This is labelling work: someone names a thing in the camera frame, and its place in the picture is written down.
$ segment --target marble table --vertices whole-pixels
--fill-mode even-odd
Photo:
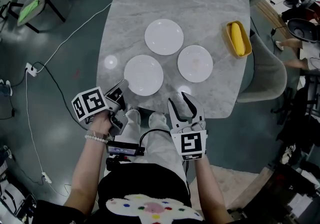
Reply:
[[[173,55],[155,54],[145,43],[145,30],[157,19],[173,20],[182,28],[183,46]],[[184,91],[203,104],[206,118],[227,118],[235,105],[247,61],[233,57],[223,39],[222,27],[235,20],[242,22],[249,33],[249,0],[113,0],[100,46],[97,86],[106,92],[124,78],[131,58],[149,55],[163,68],[162,87],[151,96],[139,96],[128,89],[124,94],[127,103],[168,113],[167,100],[171,98],[179,114],[190,117],[181,96]],[[204,82],[189,82],[179,73],[179,53],[190,45],[200,45],[212,56],[213,71]],[[105,58],[109,55],[117,59],[113,69],[106,68]]]

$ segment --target gray floor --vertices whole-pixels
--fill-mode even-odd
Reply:
[[[15,20],[9,18],[1,32],[0,78],[16,84],[23,76],[26,62],[45,62],[75,29],[104,8],[112,0],[52,0],[66,17],[62,23],[56,14],[46,6],[43,13],[31,24],[42,31],[34,33],[28,27],[17,28]],[[100,43],[108,11],[97,15],[78,31],[57,52],[48,68],[61,87],[71,108],[73,97],[96,85],[97,61]],[[270,38],[272,25],[254,8],[251,16],[262,40],[273,51]],[[282,40],[280,34],[275,38]],[[291,58],[285,51],[281,58]],[[253,59],[248,60],[243,79],[243,88],[252,77]],[[298,71],[288,70],[288,85],[296,88]],[[19,166],[34,181],[40,182],[41,169],[31,140],[26,113],[26,83],[13,89],[12,103],[16,109],[15,118],[0,121],[1,143],[8,145]],[[277,154],[280,142],[275,141],[281,127],[270,109],[279,100],[257,103],[237,103],[230,117],[208,119],[207,155],[211,164],[234,170],[259,173]],[[28,77],[28,104],[30,124],[42,167],[52,179],[52,186],[66,194],[64,184],[70,184],[73,170],[82,151],[85,131],[71,119],[64,107],[62,97],[45,70],[35,78]],[[0,99],[1,116],[10,115],[9,99]],[[39,186],[32,183],[9,160],[9,169],[34,193],[37,199],[63,203],[65,197],[56,194],[47,183]],[[188,180],[195,176],[192,164]]]

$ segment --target yellow container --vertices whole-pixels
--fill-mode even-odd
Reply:
[[[242,36],[242,40],[244,43],[244,55],[243,56],[239,56],[237,54],[237,51],[235,49],[234,44],[232,43],[231,40],[231,25],[232,23],[237,23],[240,27],[240,31],[241,31],[241,36]],[[245,58],[246,56],[248,56],[250,53],[252,53],[252,46],[249,40],[249,37],[246,33],[246,30],[244,28],[244,25],[242,25],[242,23],[238,20],[236,21],[232,21],[232,22],[228,22],[225,27],[223,28],[223,34],[224,34],[224,40],[226,42],[226,44],[228,45],[229,48],[229,52],[235,56],[236,58]]]

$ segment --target black shirt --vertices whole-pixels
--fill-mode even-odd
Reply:
[[[98,195],[99,210],[86,223],[196,224],[203,220],[191,208],[182,179],[157,164],[121,164],[101,180]],[[84,221],[84,214],[77,209],[39,200],[32,223]]]

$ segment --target hand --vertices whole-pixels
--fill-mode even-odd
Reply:
[[[109,112],[107,110],[95,114],[90,126],[90,130],[107,135],[112,127],[108,114]]]

